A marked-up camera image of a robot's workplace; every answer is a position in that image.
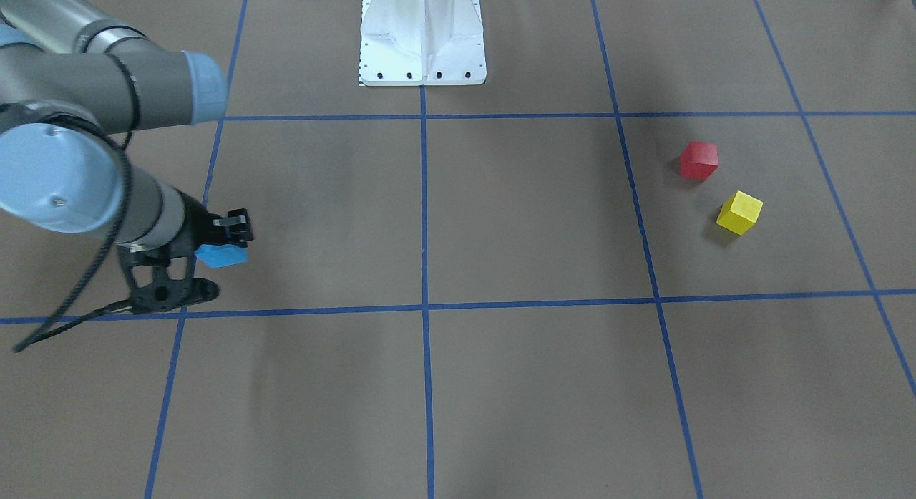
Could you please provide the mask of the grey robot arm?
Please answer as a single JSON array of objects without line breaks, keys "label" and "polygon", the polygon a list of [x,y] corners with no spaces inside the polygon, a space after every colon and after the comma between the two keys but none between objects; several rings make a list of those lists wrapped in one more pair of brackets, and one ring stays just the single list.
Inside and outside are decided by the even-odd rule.
[{"label": "grey robot arm", "polygon": [[209,213],[127,161],[115,135],[222,120],[228,84],[85,0],[2,0],[2,208],[127,254],[248,260],[248,213]]}]

